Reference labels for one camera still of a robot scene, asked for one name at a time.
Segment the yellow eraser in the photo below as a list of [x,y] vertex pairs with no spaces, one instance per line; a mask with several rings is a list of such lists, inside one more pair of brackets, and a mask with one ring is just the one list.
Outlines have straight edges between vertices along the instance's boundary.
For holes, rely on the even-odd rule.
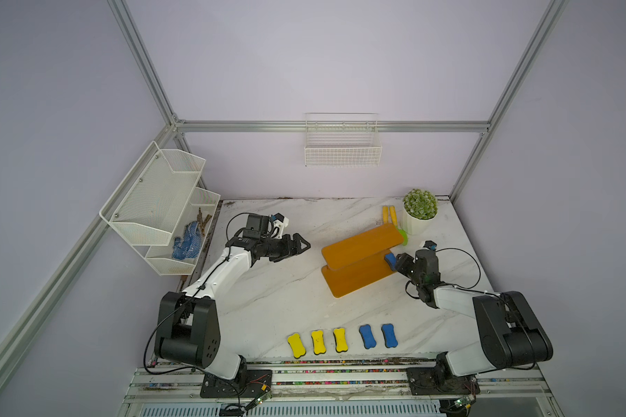
[[325,354],[327,352],[323,330],[319,329],[312,331],[311,340],[313,344],[314,355]]

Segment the blue eraser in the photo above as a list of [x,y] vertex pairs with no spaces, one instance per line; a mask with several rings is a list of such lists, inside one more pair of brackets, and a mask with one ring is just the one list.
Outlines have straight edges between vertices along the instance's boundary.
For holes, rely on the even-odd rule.
[[384,257],[384,260],[387,262],[392,271],[396,271],[396,256],[393,253],[388,252]]
[[369,324],[361,325],[358,328],[363,341],[363,347],[367,350],[377,347],[377,341],[373,335],[372,328]]
[[381,326],[381,330],[384,336],[384,346],[386,349],[395,349],[398,346],[398,339],[396,338],[394,325],[391,323],[385,323]]

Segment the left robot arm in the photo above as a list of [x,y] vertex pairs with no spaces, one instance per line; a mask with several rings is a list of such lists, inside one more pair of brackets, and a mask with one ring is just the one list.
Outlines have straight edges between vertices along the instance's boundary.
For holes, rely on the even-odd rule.
[[311,244],[298,233],[280,238],[231,238],[218,261],[197,281],[161,300],[158,324],[150,338],[155,356],[241,384],[246,361],[224,346],[217,303],[258,260],[281,262],[309,248]]

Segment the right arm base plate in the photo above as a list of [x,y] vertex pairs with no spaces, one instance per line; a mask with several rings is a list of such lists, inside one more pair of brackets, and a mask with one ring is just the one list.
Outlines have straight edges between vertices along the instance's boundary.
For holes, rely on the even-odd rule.
[[476,395],[480,393],[474,377],[445,375],[437,368],[407,368],[406,378],[413,395]]

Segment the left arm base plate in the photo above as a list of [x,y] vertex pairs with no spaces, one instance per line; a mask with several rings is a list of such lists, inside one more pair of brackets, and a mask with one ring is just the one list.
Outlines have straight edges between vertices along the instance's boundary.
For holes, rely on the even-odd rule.
[[203,399],[257,398],[271,390],[273,371],[269,369],[247,369],[234,380],[224,380],[215,375],[204,375],[200,389]]

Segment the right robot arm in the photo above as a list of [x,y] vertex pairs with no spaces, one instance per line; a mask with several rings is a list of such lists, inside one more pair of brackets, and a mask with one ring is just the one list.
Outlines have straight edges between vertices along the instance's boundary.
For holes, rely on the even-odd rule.
[[415,255],[386,255],[392,271],[405,276],[417,298],[433,309],[473,319],[477,340],[436,357],[440,382],[506,368],[532,369],[554,355],[554,347],[525,296],[517,291],[494,293],[442,280],[438,252],[421,248]]

